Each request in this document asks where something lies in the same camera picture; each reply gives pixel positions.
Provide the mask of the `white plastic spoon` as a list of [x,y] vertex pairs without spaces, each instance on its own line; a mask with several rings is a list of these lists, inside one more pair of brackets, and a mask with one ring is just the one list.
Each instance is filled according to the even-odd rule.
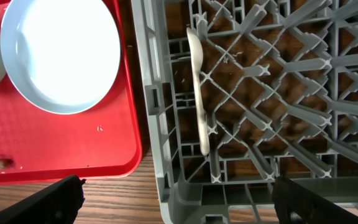
[[200,83],[200,71],[203,64],[203,48],[201,41],[196,33],[188,27],[186,29],[188,43],[190,47],[191,68],[193,77],[193,89],[195,95],[195,106],[198,123],[198,134],[200,139],[200,149],[204,156],[207,156],[210,151],[208,127],[206,120],[206,113],[203,108],[203,100],[201,96],[201,83]]

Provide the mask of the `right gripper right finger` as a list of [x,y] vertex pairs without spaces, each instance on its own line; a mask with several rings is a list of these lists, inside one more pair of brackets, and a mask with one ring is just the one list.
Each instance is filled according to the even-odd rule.
[[358,216],[286,178],[277,177],[272,200],[284,224],[358,224]]

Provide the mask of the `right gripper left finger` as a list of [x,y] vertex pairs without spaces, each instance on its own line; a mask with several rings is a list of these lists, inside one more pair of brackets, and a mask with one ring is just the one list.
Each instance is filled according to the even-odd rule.
[[70,175],[0,211],[0,223],[73,223],[85,196],[86,180]]

